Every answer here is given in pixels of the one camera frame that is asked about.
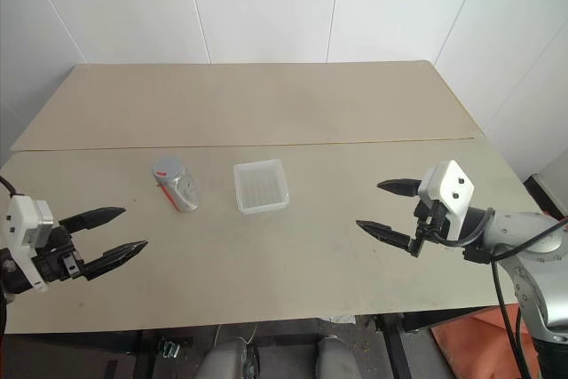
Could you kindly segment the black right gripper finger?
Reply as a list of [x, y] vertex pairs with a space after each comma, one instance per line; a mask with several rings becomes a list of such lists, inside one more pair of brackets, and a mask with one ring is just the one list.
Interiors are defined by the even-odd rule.
[[403, 249], [406, 253], [413, 257], [418, 257], [421, 246], [418, 245], [417, 239], [394, 231], [389, 226], [367, 220], [357, 220], [356, 224], [366, 233], [377, 239], [378, 241], [389, 244], [398, 249]]
[[416, 196], [420, 187], [420, 181], [411, 178], [388, 179], [378, 183], [376, 186], [396, 195]]

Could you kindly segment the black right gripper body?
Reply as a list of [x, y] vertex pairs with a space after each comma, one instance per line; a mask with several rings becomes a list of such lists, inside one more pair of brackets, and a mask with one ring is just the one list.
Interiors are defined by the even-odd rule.
[[430, 206], [419, 201], [414, 209], [417, 226], [412, 245], [422, 245], [425, 241], [441, 244], [445, 241], [446, 214], [447, 209], [441, 201], [433, 201]]

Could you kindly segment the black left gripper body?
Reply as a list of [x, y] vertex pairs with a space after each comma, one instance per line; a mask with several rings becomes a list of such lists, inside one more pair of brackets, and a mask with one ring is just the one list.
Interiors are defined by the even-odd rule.
[[34, 265], [46, 283], [84, 276], [84, 261], [71, 234], [62, 226], [52, 228], [46, 244], [35, 252]]

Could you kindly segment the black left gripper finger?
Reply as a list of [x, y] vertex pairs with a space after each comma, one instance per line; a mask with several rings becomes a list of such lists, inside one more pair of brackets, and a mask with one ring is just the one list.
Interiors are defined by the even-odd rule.
[[90, 230], [104, 225], [126, 211], [125, 208], [103, 207], [85, 211], [59, 221], [59, 225], [68, 233]]
[[134, 241], [104, 252], [101, 257], [83, 265], [83, 277], [86, 280], [94, 280], [119, 268], [138, 255], [147, 243], [148, 241]]

